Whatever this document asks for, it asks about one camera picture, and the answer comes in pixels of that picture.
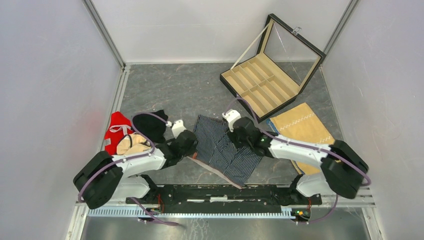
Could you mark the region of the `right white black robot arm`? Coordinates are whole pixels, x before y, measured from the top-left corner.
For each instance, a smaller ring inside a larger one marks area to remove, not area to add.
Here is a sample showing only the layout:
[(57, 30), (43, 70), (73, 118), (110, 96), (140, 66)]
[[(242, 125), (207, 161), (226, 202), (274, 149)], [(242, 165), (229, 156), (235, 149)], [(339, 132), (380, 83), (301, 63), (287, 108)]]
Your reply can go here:
[(260, 157), (287, 159), (318, 168), (318, 173), (301, 174), (295, 187), (289, 189), (289, 199), (302, 204), (317, 194), (335, 193), (354, 199), (360, 187), (368, 186), (369, 170), (365, 161), (344, 141), (332, 144), (294, 140), (275, 132), (263, 131), (248, 117), (223, 114), (228, 123), (228, 135), (236, 147), (247, 147)]

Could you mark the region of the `blue striped boxer shorts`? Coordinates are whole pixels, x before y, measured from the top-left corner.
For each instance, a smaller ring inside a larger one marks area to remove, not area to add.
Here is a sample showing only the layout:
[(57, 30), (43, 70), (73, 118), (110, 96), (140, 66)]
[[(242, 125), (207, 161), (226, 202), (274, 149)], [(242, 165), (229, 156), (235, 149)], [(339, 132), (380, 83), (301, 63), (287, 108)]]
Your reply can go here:
[(241, 189), (262, 157), (246, 146), (237, 148), (228, 131), (223, 119), (198, 115), (193, 128), (198, 144), (188, 158)]

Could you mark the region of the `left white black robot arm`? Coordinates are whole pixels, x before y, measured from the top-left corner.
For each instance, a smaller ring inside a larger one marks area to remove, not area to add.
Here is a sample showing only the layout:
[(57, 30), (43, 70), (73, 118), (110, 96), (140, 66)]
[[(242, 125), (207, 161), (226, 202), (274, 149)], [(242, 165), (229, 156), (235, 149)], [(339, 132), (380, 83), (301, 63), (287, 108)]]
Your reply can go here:
[(176, 138), (143, 152), (110, 155), (105, 150), (99, 151), (73, 178), (78, 201), (92, 210), (111, 200), (130, 197), (151, 204), (157, 198), (157, 190), (141, 174), (175, 166), (194, 154), (197, 144), (196, 135), (184, 130)]

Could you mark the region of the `black compartment box glass lid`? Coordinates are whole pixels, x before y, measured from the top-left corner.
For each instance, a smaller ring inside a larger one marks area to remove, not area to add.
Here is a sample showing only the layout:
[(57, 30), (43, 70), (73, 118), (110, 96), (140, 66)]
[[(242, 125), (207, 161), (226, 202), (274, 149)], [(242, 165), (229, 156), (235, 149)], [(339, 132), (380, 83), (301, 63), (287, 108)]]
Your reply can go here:
[(219, 76), (248, 113), (262, 122), (292, 103), (326, 54), (274, 13), (236, 62)]

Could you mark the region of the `black underwear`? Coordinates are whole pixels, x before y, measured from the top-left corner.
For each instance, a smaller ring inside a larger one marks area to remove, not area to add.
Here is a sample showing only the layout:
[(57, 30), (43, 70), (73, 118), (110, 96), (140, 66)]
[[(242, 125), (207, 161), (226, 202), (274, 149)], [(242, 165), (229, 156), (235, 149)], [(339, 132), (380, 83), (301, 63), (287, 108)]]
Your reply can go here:
[(131, 118), (132, 129), (136, 133), (142, 133), (152, 142), (162, 144), (166, 141), (166, 123), (169, 116), (163, 109), (150, 114), (139, 113)]

